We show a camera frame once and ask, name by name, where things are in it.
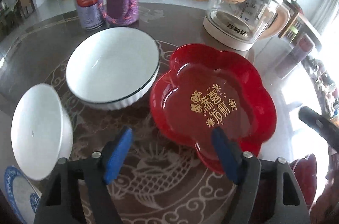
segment kettle handle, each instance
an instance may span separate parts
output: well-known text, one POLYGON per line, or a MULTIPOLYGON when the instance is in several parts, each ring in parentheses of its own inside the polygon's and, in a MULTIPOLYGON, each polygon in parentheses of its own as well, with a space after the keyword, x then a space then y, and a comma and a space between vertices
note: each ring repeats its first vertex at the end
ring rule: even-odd
POLYGON ((270 38, 284 29, 286 24, 289 22, 289 10, 287 10, 283 5, 280 5, 277 9, 277 14, 278 16, 271 24, 271 27, 264 30, 259 39, 270 38))
POLYGON ((133 1, 136 0, 128 0, 128 9, 123 12, 123 15, 120 18, 112 18, 107 14, 107 11, 104 8, 103 0, 98 0, 98 8, 105 20, 107 20, 111 24, 124 24, 126 20, 131 18, 132 10, 133 10, 133 1))

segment blue and white plate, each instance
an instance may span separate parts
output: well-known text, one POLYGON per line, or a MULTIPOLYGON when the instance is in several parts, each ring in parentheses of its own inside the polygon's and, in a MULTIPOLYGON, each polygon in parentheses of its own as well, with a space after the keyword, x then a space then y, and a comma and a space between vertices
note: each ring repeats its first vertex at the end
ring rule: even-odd
POLYGON ((40 192, 14 166, 5 171, 5 188, 14 213, 23 224, 33 224, 40 201, 40 192))

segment white bowl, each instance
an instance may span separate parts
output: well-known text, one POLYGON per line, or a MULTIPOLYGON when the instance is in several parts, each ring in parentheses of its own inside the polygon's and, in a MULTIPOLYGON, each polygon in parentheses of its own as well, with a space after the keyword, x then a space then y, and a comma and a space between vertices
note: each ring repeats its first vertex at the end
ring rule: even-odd
POLYGON ((46 178, 59 158, 69 158, 72 124, 52 86, 41 83, 22 96, 14 112, 11 138, 19 167, 33 180, 46 178))
POLYGON ((75 49, 67 63, 66 81, 73 94, 90 107, 120 109, 150 89, 159 60, 158 46, 145 32, 110 28, 75 49))

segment red and purple can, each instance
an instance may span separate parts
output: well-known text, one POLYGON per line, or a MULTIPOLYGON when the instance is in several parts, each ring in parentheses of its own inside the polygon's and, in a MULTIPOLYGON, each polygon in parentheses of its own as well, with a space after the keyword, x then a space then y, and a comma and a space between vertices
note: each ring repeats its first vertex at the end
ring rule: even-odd
POLYGON ((98 0, 75 0, 74 2, 82 28, 92 30, 103 24, 98 0))

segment round table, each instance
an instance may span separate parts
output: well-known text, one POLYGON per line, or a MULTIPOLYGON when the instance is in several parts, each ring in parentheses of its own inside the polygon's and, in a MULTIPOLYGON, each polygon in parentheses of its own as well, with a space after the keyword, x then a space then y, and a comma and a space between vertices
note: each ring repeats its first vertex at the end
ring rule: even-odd
MULTIPOLYGON (((232 50, 203 28, 205 11, 197 8, 141 3, 139 21, 132 27, 150 34, 160 50, 159 75, 168 70, 171 53, 187 43, 204 43, 232 50)), ((226 177, 206 169, 194 150, 165 139, 149 110, 149 92, 132 106, 99 111, 84 106, 68 89, 65 69, 74 49, 94 31, 81 28, 76 12, 53 17, 29 28, 12 46, 1 70, 1 90, 16 104, 31 86, 46 82, 58 92, 74 128, 71 160, 88 157, 114 139, 123 125, 130 126, 135 141, 123 165, 123 175, 108 187, 124 223, 220 223, 235 191, 226 177)), ((291 51, 288 43, 272 37, 260 40, 248 52, 239 52, 259 71, 277 110, 273 137, 262 145, 259 158, 288 161, 313 153, 317 159, 319 196, 328 171, 328 145, 298 118, 301 106, 321 113, 313 84, 301 64, 281 79, 278 63, 291 51)), ((88 223, 93 223, 86 188, 80 181, 88 223)))

